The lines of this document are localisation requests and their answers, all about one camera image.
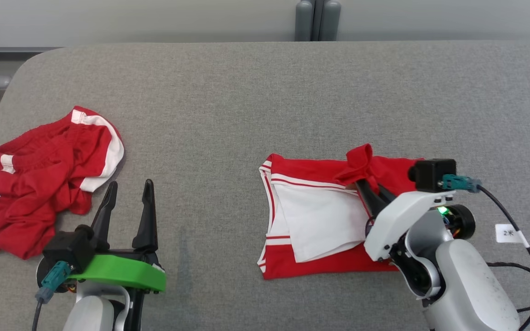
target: folded clothing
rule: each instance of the folded clothing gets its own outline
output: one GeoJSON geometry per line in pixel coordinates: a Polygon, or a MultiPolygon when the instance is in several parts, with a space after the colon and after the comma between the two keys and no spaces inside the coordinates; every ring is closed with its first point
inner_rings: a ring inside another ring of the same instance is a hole
{"type": "Polygon", "coordinates": [[[285,159],[271,154],[259,168],[269,201],[269,226],[257,264],[265,279],[315,273],[397,270],[372,261],[362,245],[368,212],[356,190],[366,179],[395,195],[414,191],[415,160],[373,156],[369,144],[347,161],[285,159]]]}
{"type": "Polygon", "coordinates": [[[91,192],[124,155],[118,130],[75,106],[63,119],[0,146],[0,250],[27,259],[42,252],[65,209],[86,214],[91,192]]]}

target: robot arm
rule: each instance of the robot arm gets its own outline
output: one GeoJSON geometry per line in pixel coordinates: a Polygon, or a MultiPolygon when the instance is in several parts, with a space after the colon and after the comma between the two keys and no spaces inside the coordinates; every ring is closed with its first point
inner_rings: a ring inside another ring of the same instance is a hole
{"type": "Polygon", "coordinates": [[[153,182],[147,180],[144,186],[143,213],[132,249],[110,249],[107,242],[117,189],[116,182],[109,183],[90,227],[80,225],[74,232],[59,231],[42,252],[44,258],[36,271],[41,287],[36,295],[39,302],[47,303],[51,291],[76,293],[75,305],[63,331],[139,331],[144,296],[151,291],[156,294],[165,290],[166,275],[156,257],[153,182]],[[54,269],[50,266],[59,262],[70,267],[71,272],[47,288],[48,277],[54,269]],[[46,294],[44,300],[41,292],[46,294]]]}
{"type": "Polygon", "coordinates": [[[513,303],[479,252],[465,241],[475,221],[465,206],[449,205],[456,191],[443,184],[455,177],[454,160],[418,161],[410,177],[418,191],[391,198],[356,183],[372,213],[364,247],[371,259],[390,259],[410,291],[422,300],[434,331],[517,331],[513,303]]]}

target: green 3d-printed part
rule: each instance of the green 3d-printed part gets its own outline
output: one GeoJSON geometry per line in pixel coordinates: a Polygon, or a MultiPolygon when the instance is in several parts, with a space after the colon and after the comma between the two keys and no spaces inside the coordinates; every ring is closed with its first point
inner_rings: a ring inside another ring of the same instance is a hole
{"type": "Polygon", "coordinates": [[[113,255],[95,255],[83,273],[69,278],[161,292],[167,285],[165,273],[150,264],[113,255]]]}

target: red shorts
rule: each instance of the red shorts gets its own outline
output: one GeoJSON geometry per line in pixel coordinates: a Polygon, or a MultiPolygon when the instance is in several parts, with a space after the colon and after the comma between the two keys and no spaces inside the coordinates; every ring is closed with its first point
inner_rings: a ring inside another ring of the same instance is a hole
{"type": "Polygon", "coordinates": [[[58,212],[86,214],[124,155],[116,128],[83,107],[0,146],[0,250],[42,252],[58,212]]]}

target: folded red shirt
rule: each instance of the folded red shirt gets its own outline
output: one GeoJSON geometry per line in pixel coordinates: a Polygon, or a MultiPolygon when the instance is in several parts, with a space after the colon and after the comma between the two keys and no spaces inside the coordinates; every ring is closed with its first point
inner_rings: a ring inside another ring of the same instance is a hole
{"type": "Polygon", "coordinates": [[[347,161],[285,159],[269,155],[259,168],[269,201],[269,226],[257,264],[265,279],[332,272],[397,270],[374,262],[363,247],[369,218],[356,190],[366,179],[395,195],[414,191],[408,169],[416,160],[373,156],[369,144],[347,161]]]}

